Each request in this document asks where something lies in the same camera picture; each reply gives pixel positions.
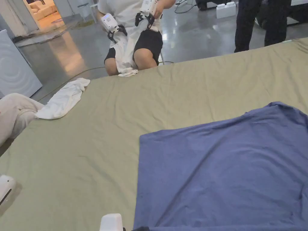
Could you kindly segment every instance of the couch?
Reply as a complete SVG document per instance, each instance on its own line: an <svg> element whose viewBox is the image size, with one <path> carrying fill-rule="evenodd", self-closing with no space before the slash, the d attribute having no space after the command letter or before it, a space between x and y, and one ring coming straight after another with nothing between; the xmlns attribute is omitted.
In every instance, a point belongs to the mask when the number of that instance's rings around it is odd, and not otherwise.
<svg viewBox="0 0 308 231"><path fill-rule="evenodd" d="M36 2L30 3L29 5L31 7L31 10L34 14L34 18L36 20L41 20L42 18L54 12L57 12L57 7L53 3L53 1L48 2L45 5L43 5L41 1L36 1Z"/></svg>

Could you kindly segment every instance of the black cable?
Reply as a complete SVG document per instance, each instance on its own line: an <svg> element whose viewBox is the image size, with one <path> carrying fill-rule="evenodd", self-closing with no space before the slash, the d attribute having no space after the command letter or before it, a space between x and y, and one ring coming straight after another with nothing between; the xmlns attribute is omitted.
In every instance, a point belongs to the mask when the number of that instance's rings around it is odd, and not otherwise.
<svg viewBox="0 0 308 231"><path fill-rule="evenodd" d="M87 69L87 70L85 70L85 71L82 71L82 72L80 72L79 74L76 74L75 76L71 77L71 78L70 78L69 80L67 80L66 82L62 83L60 86L66 84L68 81L70 81L72 78L77 77L78 75L81 75L81 74L83 74L83 73L85 73L85 72L87 72L87 71L95 70L95 69L99 69L99 68L105 68L105 67L95 67L95 68L91 68L91 69Z"/></svg>
<svg viewBox="0 0 308 231"><path fill-rule="evenodd" d="M177 10L177 8L179 7L179 5L175 8L175 10L174 10L174 13L176 13L176 14L183 14L183 13L187 13L188 11L190 11L192 8L194 8L195 6L197 6L197 5L193 5L189 10L187 10L187 11L184 11L184 12L176 12L176 10Z"/></svg>
<svg viewBox="0 0 308 231"><path fill-rule="evenodd" d="M174 64L174 62L171 62L171 61L164 61L164 62L159 62L159 63L173 63Z"/></svg>

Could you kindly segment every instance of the trouser leg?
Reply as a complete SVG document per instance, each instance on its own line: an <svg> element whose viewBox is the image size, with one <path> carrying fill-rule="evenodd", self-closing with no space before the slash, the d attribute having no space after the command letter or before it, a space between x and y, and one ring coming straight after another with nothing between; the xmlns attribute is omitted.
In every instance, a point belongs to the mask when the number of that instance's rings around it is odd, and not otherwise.
<svg viewBox="0 0 308 231"><path fill-rule="evenodd" d="M287 16L291 0L269 0L264 45L283 42L287 34Z"/></svg>
<svg viewBox="0 0 308 231"><path fill-rule="evenodd" d="M44 105L20 94L0 99L0 146L18 136Z"/></svg>
<svg viewBox="0 0 308 231"><path fill-rule="evenodd" d="M262 0L239 0L234 52L249 50L254 20L260 10L261 2Z"/></svg>

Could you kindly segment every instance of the black pants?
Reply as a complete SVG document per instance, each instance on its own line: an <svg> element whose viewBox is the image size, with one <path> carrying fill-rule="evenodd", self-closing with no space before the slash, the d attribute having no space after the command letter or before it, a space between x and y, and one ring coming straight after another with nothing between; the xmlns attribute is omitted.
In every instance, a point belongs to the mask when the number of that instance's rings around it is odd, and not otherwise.
<svg viewBox="0 0 308 231"><path fill-rule="evenodd" d="M259 13L261 3L262 0L239 0L234 52L249 50L254 20ZM268 0L265 46L286 39L290 6L291 0Z"/></svg>

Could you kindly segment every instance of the hand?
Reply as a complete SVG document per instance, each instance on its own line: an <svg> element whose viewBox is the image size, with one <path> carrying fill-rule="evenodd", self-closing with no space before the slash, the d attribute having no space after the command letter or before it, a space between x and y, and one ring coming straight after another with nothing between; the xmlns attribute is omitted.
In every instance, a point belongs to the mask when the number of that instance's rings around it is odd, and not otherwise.
<svg viewBox="0 0 308 231"><path fill-rule="evenodd" d="M163 13L164 8L165 8L164 1L163 0L158 1L155 15L154 15L155 19L160 18L161 14Z"/></svg>

